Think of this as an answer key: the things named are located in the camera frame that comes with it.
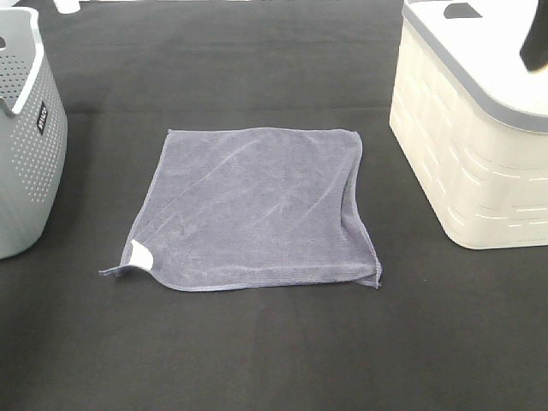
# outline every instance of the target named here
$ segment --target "basket label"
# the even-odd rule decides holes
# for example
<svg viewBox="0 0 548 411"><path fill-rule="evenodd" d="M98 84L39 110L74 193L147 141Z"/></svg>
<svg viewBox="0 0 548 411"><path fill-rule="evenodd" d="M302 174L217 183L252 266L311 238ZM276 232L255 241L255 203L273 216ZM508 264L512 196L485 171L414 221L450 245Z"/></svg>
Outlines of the basket label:
<svg viewBox="0 0 548 411"><path fill-rule="evenodd" d="M38 113L38 120L36 120L36 127L40 135L44 135L45 123L48 121L48 109L45 107L44 102L40 105L40 111Z"/></svg>

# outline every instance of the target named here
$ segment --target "towel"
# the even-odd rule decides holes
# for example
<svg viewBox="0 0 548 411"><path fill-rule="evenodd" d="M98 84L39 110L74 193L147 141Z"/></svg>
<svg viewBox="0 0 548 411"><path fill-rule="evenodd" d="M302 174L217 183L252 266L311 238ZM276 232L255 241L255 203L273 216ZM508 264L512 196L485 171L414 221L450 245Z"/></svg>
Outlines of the towel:
<svg viewBox="0 0 548 411"><path fill-rule="evenodd" d="M381 265L360 220L361 140L345 130L174 131L119 266L183 291L355 281Z"/></svg>

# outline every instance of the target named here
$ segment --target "plastic basket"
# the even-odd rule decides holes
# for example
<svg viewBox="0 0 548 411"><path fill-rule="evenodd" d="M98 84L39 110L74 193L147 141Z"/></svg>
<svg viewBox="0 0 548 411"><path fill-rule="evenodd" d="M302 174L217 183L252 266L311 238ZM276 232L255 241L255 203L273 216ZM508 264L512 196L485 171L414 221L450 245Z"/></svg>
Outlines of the plastic basket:
<svg viewBox="0 0 548 411"><path fill-rule="evenodd" d="M0 9L0 259L41 236L64 164L67 117L38 15Z"/></svg>
<svg viewBox="0 0 548 411"><path fill-rule="evenodd" d="M548 72L519 55L537 3L468 2L405 0L390 125L454 242L548 245Z"/></svg>

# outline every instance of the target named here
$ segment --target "black table surface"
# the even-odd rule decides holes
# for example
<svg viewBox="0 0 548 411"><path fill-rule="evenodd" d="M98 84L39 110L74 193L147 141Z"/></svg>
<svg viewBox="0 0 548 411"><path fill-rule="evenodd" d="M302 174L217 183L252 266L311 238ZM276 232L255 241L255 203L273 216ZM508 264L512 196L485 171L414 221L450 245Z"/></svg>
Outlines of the black table surface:
<svg viewBox="0 0 548 411"><path fill-rule="evenodd" d="M548 248L442 231L388 125L401 0L52 4L21 2L40 11L68 151L42 238L0 261L0 409L547 409ZM260 126L360 133L383 288L97 274L168 128Z"/></svg>

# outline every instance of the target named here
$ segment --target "gray laundry basket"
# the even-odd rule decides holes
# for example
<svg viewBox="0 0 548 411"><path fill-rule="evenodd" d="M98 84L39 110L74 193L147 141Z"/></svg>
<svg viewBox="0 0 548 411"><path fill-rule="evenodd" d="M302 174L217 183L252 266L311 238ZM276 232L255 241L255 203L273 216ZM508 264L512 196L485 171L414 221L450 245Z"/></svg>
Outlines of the gray laundry basket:
<svg viewBox="0 0 548 411"><path fill-rule="evenodd" d="M65 115L38 28L38 12L0 9L0 259L32 246L57 192Z"/></svg>

